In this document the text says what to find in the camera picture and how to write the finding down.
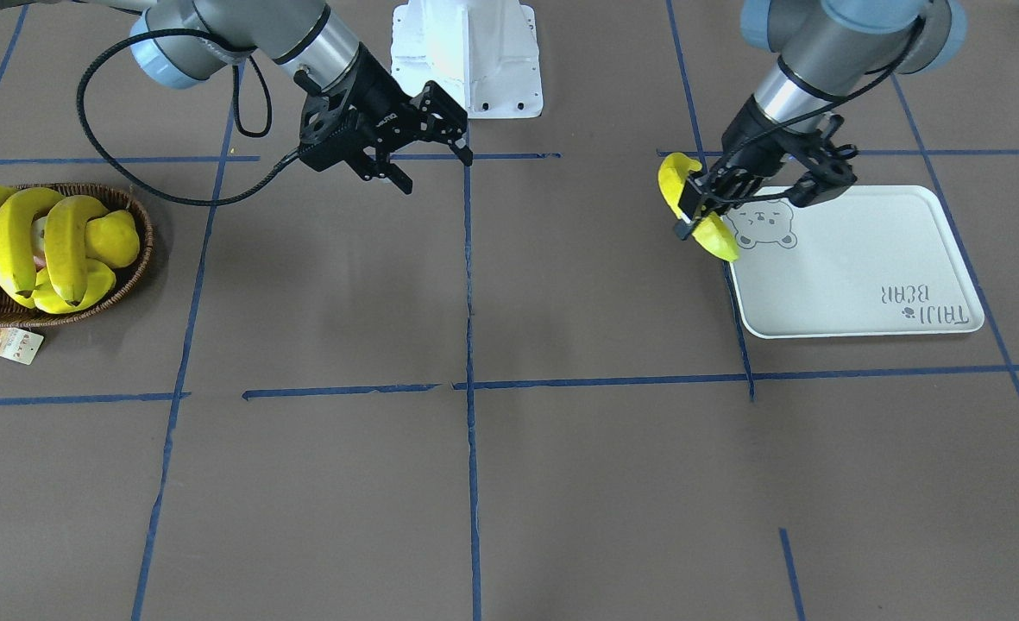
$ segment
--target bunch of bananas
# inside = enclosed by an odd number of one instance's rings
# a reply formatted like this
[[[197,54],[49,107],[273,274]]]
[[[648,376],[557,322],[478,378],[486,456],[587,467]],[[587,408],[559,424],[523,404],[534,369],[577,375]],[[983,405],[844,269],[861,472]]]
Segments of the bunch of bananas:
[[[26,308],[55,315],[91,308],[139,252],[125,210],[50,188],[0,186],[0,289]]]

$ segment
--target bear drawing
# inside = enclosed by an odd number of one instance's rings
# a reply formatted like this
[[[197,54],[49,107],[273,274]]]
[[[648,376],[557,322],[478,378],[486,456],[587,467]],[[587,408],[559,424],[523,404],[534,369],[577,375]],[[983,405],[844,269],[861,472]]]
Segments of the bear drawing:
[[[757,244],[777,244],[782,248],[797,245],[793,235],[793,205],[786,201],[749,202],[727,213],[735,227],[735,241],[743,249]]]

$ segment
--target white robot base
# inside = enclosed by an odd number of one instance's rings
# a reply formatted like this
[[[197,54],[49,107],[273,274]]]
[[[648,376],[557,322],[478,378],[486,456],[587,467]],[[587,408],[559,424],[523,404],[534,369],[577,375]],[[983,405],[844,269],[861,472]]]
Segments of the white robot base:
[[[520,0],[410,0],[394,8],[390,58],[404,91],[434,80],[471,118],[543,109],[536,12]]]

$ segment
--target brown floor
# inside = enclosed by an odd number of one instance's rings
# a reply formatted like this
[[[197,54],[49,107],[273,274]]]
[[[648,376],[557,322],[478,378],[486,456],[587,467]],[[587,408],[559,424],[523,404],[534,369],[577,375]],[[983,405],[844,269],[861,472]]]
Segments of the brown floor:
[[[332,5],[388,62],[396,3]],[[1019,620],[1019,1],[966,0],[958,58],[841,134],[863,184],[943,197],[985,327],[742,343],[655,188],[772,66],[741,3],[530,4],[547,108],[475,121],[470,171],[139,194],[144,286],[0,359],[0,618]],[[0,13],[0,184],[127,188],[74,99],[130,23]],[[296,141],[264,68],[263,141],[225,149],[228,73],[170,92],[128,58],[92,122],[158,188],[228,196]]]

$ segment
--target gray metal cylinder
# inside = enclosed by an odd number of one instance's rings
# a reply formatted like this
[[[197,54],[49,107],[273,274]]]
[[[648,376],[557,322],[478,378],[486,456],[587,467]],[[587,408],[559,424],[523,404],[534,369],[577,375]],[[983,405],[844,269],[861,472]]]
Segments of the gray metal cylinder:
[[[344,75],[360,44],[324,0],[161,0],[145,18],[150,31],[189,28],[213,33],[234,48],[260,48],[288,74],[305,70],[321,87]],[[157,43],[175,67],[197,80],[242,60],[197,38],[169,37]]]
[[[844,96],[865,71],[892,62],[910,33],[911,25],[889,35],[868,35],[845,27],[824,11],[812,11],[782,48],[782,59],[810,87]]]
[[[827,99],[817,98],[798,86],[789,75],[774,66],[762,84],[754,92],[754,102],[762,110],[762,114],[773,122],[796,118],[801,114],[821,109],[828,103]],[[819,125],[820,118],[813,117],[801,122],[794,122],[790,130],[805,134]]]
[[[773,0],[766,24],[769,51],[781,52],[815,10],[819,10],[819,0]]]

